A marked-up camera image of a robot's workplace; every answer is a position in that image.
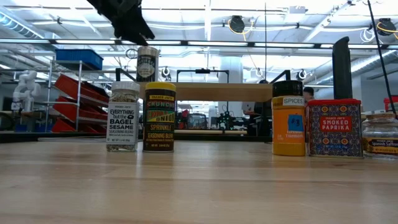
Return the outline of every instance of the seasoning blend bottle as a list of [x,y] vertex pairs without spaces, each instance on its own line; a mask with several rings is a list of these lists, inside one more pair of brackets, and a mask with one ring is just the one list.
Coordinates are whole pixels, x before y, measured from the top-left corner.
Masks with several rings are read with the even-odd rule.
[[140,85],[112,83],[108,106],[106,149],[108,152],[134,152],[137,149]]
[[365,155],[398,159],[398,120],[395,114],[367,115],[362,126],[362,148]]
[[142,46],[138,49],[137,82],[157,81],[159,53],[160,51],[154,47]]
[[303,83],[276,82],[272,97],[272,153],[305,156]]
[[173,152],[175,85],[150,82],[145,90],[144,152]]

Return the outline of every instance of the red spice tin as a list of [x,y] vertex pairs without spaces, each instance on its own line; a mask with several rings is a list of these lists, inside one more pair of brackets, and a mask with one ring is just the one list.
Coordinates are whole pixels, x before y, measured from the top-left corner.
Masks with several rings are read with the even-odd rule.
[[360,100],[309,101],[307,121],[310,156],[363,158]]

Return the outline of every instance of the metal shelving rack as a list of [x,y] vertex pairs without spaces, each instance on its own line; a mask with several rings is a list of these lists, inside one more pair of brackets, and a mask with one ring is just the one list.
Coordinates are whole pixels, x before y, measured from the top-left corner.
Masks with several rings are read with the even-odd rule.
[[[56,72],[54,70],[55,65],[58,64],[62,67],[65,67],[65,65],[76,65],[78,66],[78,72],[74,72],[70,70],[70,73],[74,73],[78,76],[78,92],[77,92],[77,99],[76,103],[72,102],[57,102],[57,101],[50,101],[50,91],[54,87],[52,86],[52,76],[53,72]],[[91,118],[80,118],[79,117],[79,110],[80,110],[80,98],[86,98],[87,100],[91,101],[96,101],[98,103],[102,103],[99,100],[96,100],[94,98],[90,98],[89,96],[82,96],[80,91],[81,91],[81,74],[83,69],[85,70],[92,70],[95,72],[95,69],[93,69],[90,65],[84,63],[83,61],[61,61],[61,60],[52,60],[50,64],[50,70],[49,70],[49,83],[47,85],[47,102],[44,102],[47,104],[47,109],[46,109],[46,115],[45,115],[45,132],[47,132],[47,127],[49,125],[49,111],[50,111],[50,105],[56,105],[56,104],[63,104],[63,105],[76,105],[76,121],[75,121],[75,129],[78,131],[79,128],[79,120],[82,121],[92,121],[92,122],[98,122],[98,123],[104,123],[104,121],[100,119],[91,119]]]

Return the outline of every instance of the wooden table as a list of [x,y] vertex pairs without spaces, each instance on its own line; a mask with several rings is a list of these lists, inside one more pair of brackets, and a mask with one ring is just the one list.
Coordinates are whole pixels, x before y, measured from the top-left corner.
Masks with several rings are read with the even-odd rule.
[[397,161],[280,157],[259,142],[0,145],[0,223],[397,223]]
[[[139,84],[140,98],[144,99],[146,83]],[[272,84],[180,82],[173,84],[177,87],[177,100],[266,102],[272,98]]]

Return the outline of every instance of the glass spice jar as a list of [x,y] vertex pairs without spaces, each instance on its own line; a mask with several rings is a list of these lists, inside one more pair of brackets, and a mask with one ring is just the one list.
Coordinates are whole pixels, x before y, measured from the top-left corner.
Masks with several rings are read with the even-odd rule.
[[362,129],[365,155],[398,159],[398,120],[395,114],[367,115]]
[[134,152],[137,149],[140,85],[112,83],[108,106],[106,149],[108,152]]

